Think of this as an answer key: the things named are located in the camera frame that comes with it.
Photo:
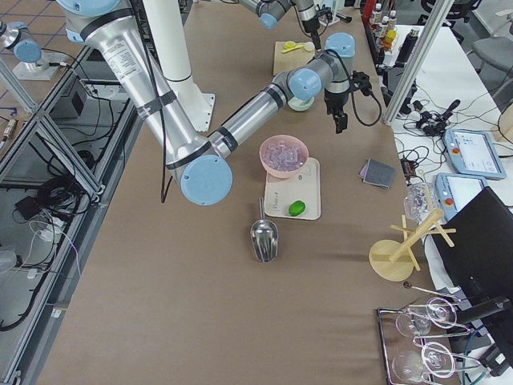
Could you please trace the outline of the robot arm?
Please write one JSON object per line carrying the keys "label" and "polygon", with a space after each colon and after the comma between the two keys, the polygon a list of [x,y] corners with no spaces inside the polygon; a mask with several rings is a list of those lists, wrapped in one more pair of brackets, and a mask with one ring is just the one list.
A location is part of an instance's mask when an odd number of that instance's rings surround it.
{"label": "robot arm", "polygon": [[321,49],[321,33],[319,32],[321,18],[325,17],[328,22],[333,18],[333,1],[323,1],[320,5],[317,5],[312,0],[241,0],[238,3],[256,14],[261,24],[268,30],[273,29],[287,12],[293,8],[296,11],[301,30],[306,36],[311,38],[316,51]]}
{"label": "robot arm", "polygon": [[129,1],[62,1],[67,36],[96,49],[136,106],[139,117],[162,145],[164,180],[175,181],[197,205],[222,201],[232,186],[227,157],[291,99],[325,96],[336,129],[347,126],[349,95],[362,88],[367,75],[352,68],[356,51],[351,34],[337,32],[321,40],[321,9],[311,1],[247,1],[261,23],[274,27],[295,8],[314,45],[303,67],[281,72],[256,96],[235,111],[209,136],[197,128],[210,111],[207,96],[192,79],[180,8],[175,1],[146,1],[146,21],[156,44],[150,54]]}

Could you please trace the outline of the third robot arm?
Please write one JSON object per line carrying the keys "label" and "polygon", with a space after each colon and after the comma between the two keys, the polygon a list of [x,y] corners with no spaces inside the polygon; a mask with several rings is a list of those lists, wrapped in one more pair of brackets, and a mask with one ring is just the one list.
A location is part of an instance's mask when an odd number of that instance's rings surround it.
{"label": "third robot arm", "polygon": [[58,71],[51,66],[24,22],[1,21],[1,48],[14,53],[18,64],[13,72],[20,80],[50,81]]}

